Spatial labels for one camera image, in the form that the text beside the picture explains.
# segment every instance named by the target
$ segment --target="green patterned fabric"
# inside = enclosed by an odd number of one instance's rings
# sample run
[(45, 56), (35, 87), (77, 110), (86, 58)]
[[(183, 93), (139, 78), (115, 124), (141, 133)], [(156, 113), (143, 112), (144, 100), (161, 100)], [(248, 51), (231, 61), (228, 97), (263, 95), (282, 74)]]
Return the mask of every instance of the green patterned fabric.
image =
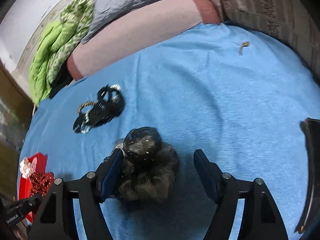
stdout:
[(60, 21), (48, 23), (29, 69), (32, 101), (47, 98), (62, 64), (88, 33), (92, 21), (92, 0), (74, 0), (60, 14)]

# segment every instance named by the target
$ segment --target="white wall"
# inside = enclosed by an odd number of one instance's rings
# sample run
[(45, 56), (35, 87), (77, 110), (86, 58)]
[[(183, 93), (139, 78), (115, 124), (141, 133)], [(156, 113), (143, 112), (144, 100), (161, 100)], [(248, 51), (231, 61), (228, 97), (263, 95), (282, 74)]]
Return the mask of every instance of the white wall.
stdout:
[(0, 58), (10, 73), (16, 69), (39, 23), (59, 1), (16, 0), (12, 5), (0, 24)]

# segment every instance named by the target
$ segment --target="metal screw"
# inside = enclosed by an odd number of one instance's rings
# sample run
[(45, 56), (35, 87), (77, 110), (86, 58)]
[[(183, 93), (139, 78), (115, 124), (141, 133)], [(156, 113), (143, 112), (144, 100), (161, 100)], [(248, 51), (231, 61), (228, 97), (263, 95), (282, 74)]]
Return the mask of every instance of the metal screw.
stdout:
[(57, 179), (54, 180), (54, 183), (56, 185), (59, 185), (61, 182), (62, 182), (62, 179), (60, 179), (60, 178), (57, 178)]
[(90, 171), (90, 172), (87, 173), (87, 178), (88, 179), (92, 179), (92, 178), (94, 178), (94, 176), (96, 176), (96, 174), (93, 171)]
[(225, 179), (230, 179), (231, 178), (231, 174), (228, 172), (224, 172), (222, 173), (222, 177), (224, 177)]
[(258, 183), (259, 185), (262, 185), (264, 181), (261, 178), (256, 178), (256, 183)]

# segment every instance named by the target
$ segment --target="blue bedsheet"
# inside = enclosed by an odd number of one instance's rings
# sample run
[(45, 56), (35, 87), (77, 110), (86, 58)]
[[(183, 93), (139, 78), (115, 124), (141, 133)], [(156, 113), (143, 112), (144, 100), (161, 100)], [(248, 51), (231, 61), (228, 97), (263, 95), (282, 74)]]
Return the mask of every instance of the blue bedsheet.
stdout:
[[(242, 42), (250, 45), (243, 48)], [(72, 131), (77, 108), (106, 84), (123, 88), (120, 117), (88, 134)], [(262, 33), (235, 26), (199, 25), (143, 49), (41, 102), (21, 158), (48, 155), (47, 171), (65, 180), (94, 171), (114, 142), (131, 129), (158, 128), (180, 158), (167, 204), (127, 212), (118, 200), (101, 205), (115, 240), (202, 240), (214, 204), (193, 166), (201, 148), (238, 179), (261, 177), (283, 217), (289, 239), (305, 203), (308, 163), (299, 122), (320, 119), (320, 89), (299, 57)], [(241, 209), (230, 239), (236, 239)], [(79, 206), (80, 239), (86, 239)]]

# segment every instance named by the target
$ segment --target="black hair clip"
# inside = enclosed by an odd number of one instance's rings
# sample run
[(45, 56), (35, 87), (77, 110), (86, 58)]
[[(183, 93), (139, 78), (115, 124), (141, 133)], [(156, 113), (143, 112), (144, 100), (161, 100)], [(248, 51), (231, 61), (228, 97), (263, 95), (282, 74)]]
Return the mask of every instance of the black hair clip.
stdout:
[[(87, 133), (92, 127), (98, 127), (110, 122), (114, 117), (119, 116), (124, 109), (124, 98), (119, 85), (108, 85), (101, 88), (97, 93), (97, 102), (88, 101), (78, 108), (78, 117), (73, 125), (75, 133)], [(93, 106), (87, 113), (82, 113), (86, 106)]]

